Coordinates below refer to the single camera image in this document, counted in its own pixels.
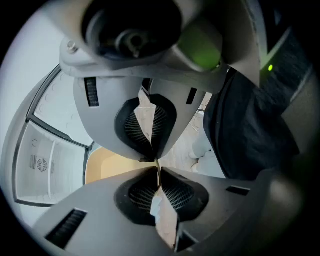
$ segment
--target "beige floor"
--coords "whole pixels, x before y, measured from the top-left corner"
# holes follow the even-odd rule
[[[203,99],[202,105],[207,105],[211,94],[207,93]],[[152,126],[156,106],[151,104],[149,99],[141,90],[139,93],[140,106],[135,110],[136,117],[144,134],[150,138],[152,135]],[[191,166],[197,161],[189,157],[189,152],[192,149],[192,144],[197,138],[198,127],[202,122],[202,115],[196,114],[190,124],[185,128],[184,132],[177,140],[169,153],[159,160],[162,167],[173,167],[180,170],[191,172]]]
[[[153,166],[155,166],[154,162],[131,160],[104,147],[99,147],[92,152],[86,164],[85,184]]]

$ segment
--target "vent slot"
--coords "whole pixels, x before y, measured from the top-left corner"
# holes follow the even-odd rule
[[[36,155],[34,155],[34,154],[32,154],[31,156],[30,156],[30,163],[29,163],[29,167],[31,168],[31,169],[36,169],[36,162],[37,162],[37,156]]]
[[[55,163],[52,162],[51,163],[51,174],[53,174],[55,172]]]
[[[78,209],[72,210],[45,239],[55,246],[64,249],[86,215],[87,213],[85,211]]]
[[[99,107],[97,81],[95,77],[88,77],[84,79],[85,92],[89,107]]]
[[[246,196],[250,192],[250,189],[246,187],[230,186],[226,189],[226,191],[229,191],[231,193],[238,194],[241,196]]]
[[[194,102],[196,93],[197,93],[197,89],[196,89],[196,88],[191,88],[190,93],[189,93],[189,96],[188,96],[188,99],[186,100],[186,103],[187,103],[188,105],[191,105],[192,102]]]

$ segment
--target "white wall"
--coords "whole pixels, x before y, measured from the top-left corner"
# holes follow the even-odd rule
[[[6,134],[14,115],[27,95],[49,72],[59,64],[59,46],[64,35],[51,23],[43,11],[38,11],[21,29],[13,41],[0,69],[0,156],[9,148],[3,148]],[[12,168],[4,170],[1,159],[1,181],[12,188]],[[32,207],[10,202],[17,216],[29,226],[48,208]]]

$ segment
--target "dark cloth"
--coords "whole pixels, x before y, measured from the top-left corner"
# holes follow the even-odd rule
[[[203,128],[227,178],[252,181],[299,154],[281,115],[311,62],[292,32],[271,61],[260,87],[231,68],[206,108]]]
[[[282,117],[270,110],[270,99],[239,72],[229,73],[207,106],[203,126],[225,176],[252,181],[299,149]]]

